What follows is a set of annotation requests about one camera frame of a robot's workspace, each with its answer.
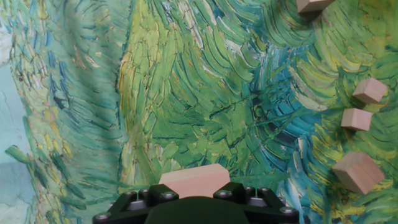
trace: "painting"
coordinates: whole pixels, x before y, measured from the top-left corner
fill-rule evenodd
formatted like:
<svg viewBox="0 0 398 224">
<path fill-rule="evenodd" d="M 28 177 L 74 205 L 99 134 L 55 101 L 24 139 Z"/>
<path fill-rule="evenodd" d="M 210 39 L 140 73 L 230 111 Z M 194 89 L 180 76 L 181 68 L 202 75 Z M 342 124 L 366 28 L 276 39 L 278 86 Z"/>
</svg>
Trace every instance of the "painting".
<svg viewBox="0 0 398 224">
<path fill-rule="evenodd" d="M 91 223 L 163 173 L 219 163 L 300 223 L 398 223 L 398 2 L 2 0 L 0 223 Z M 379 104 L 352 97 L 376 78 Z M 370 131 L 340 126 L 373 113 Z M 386 178 L 347 190 L 365 152 Z"/>
</svg>

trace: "van gogh style painting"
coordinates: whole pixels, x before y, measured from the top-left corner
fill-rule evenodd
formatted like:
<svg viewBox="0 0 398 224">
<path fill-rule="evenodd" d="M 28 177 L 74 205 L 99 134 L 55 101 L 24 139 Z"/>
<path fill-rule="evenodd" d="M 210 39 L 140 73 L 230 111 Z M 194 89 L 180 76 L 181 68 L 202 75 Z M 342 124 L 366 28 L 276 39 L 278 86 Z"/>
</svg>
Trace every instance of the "van gogh style painting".
<svg viewBox="0 0 398 224">
<path fill-rule="evenodd" d="M 0 146 L 26 167 L 21 191 L 32 192 L 0 198 L 1 223 L 91 223 L 123 192 L 213 163 L 285 197 L 301 223 L 398 223 L 397 1 L 336 0 L 312 19 L 295 0 L 0 8 L 29 150 Z M 388 86 L 378 105 L 351 96 L 369 77 Z M 11 104 L 0 99 L 1 111 Z M 374 113 L 371 130 L 342 129 L 346 108 Z M 331 171 L 350 151 L 386 175 L 367 195 Z"/>
</svg>

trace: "screw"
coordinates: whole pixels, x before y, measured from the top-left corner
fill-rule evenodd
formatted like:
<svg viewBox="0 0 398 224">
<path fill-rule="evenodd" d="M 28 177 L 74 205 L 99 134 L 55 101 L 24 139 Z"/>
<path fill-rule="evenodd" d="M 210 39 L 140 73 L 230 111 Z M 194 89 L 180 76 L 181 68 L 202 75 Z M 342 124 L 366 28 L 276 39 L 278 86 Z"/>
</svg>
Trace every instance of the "screw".
<svg viewBox="0 0 398 224">
<path fill-rule="evenodd" d="M 168 191 L 168 192 L 162 193 L 162 196 L 166 199 L 173 199 L 175 196 L 177 196 L 177 194 L 175 192 Z"/>
<path fill-rule="evenodd" d="M 219 190 L 216 192 L 217 197 L 229 197 L 232 195 L 232 192 L 229 190 Z"/>
<path fill-rule="evenodd" d="M 111 216 L 110 212 L 101 212 L 95 216 L 97 220 L 105 220 Z"/>
<path fill-rule="evenodd" d="M 291 214 L 291 213 L 296 212 L 296 209 L 290 208 L 290 207 L 282 207 L 282 208 L 280 208 L 279 210 L 280 210 L 282 213 L 284 213 L 284 214 Z"/>
</svg>

